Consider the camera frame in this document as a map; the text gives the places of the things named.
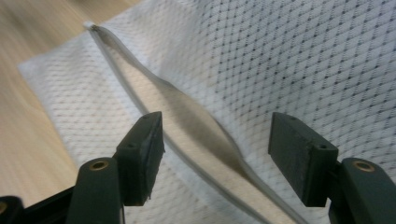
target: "white cloth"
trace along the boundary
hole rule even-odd
[[[297,213],[323,223],[327,210],[303,207],[267,153],[272,112],[303,120],[340,148],[339,160],[373,161],[396,181],[395,20],[396,1],[387,0],[148,0],[104,26],[150,72],[207,110],[249,168]],[[78,164],[110,156],[138,118],[88,34],[23,64],[21,72]],[[181,175],[184,164],[167,160],[169,178],[196,194],[186,181],[193,172]],[[165,189],[157,195],[167,197]],[[202,193],[217,195],[210,187]],[[175,211],[181,218],[173,221],[190,223],[183,219],[195,207],[189,197],[175,196],[184,202],[175,209],[190,212]],[[221,197],[216,202],[202,202],[217,206],[205,210],[212,218],[206,223],[253,221]],[[150,213],[168,217],[158,209]]]

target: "brass screw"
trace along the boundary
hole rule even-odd
[[[375,170],[372,164],[365,161],[353,161],[353,165],[364,172],[373,172]]]
[[[107,166],[108,166],[108,161],[96,161],[90,165],[90,170],[99,171],[106,169]]]
[[[6,210],[7,210],[7,203],[5,202],[0,202],[0,215],[2,215]]]

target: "wooden surface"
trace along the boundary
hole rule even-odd
[[[17,65],[138,0],[0,0],[0,196],[37,203],[74,185],[77,168]]]

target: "white mesh fabric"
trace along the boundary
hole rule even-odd
[[[129,85],[128,89],[134,90],[147,111],[163,112],[164,134],[170,137],[179,151],[206,175],[215,179],[217,183],[214,184],[223,187],[244,203],[241,209],[250,207],[271,223],[292,222],[246,179],[238,160],[230,150],[233,146],[201,106],[169,85],[153,82],[141,74],[128,63],[129,60],[125,60],[127,55],[120,53],[121,48],[106,34],[100,33],[108,45],[108,53],[124,77],[122,82]]]
[[[385,0],[147,1],[106,27],[203,105],[260,178],[319,223],[327,211],[304,208],[267,154],[272,112],[306,122],[340,160],[376,162],[396,181],[395,11]]]
[[[20,69],[77,165],[111,157],[141,116],[87,33]],[[257,223],[165,150],[153,200],[125,207],[127,223]]]

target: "screw hole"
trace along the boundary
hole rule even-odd
[[[372,164],[365,161],[354,161],[353,165],[364,172],[373,172],[375,170]]]
[[[97,161],[90,165],[90,170],[99,171],[103,170],[108,166],[108,161]]]

